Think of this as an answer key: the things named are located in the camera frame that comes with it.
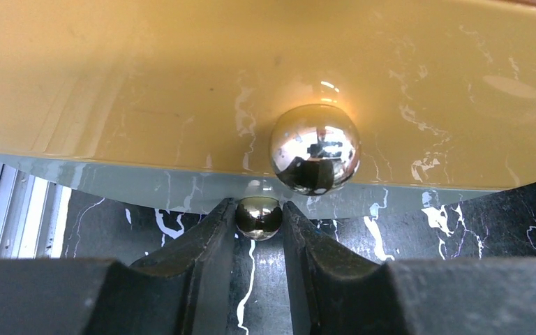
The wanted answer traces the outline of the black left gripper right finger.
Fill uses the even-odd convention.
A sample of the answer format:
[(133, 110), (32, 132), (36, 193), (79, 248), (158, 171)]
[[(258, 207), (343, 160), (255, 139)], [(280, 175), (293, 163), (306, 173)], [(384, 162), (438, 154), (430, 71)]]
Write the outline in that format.
[(283, 205), (295, 334), (536, 334), (536, 258), (377, 264)]

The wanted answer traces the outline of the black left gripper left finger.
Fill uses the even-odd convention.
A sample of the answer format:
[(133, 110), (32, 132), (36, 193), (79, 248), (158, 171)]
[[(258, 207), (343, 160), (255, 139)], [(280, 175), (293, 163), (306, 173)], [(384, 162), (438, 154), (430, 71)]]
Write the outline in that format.
[(0, 260), (0, 334), (222, 334), (236, 202), (126, 266), (113, 259)]

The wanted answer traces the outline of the cream cylindrical drum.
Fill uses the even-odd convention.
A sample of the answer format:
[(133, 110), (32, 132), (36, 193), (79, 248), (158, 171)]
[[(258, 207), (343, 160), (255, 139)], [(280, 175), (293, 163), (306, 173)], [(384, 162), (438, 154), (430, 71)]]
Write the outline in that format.
[(536, 182), (536, 1), (0, 1), (0, 161), (373, 215)]

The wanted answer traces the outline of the aluminium frame rail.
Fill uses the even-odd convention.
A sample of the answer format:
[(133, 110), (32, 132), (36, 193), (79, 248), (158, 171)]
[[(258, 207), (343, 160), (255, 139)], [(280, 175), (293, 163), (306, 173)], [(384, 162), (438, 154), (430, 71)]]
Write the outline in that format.
[(0, 258), (60, 258), (70, 196), (0, 162)]

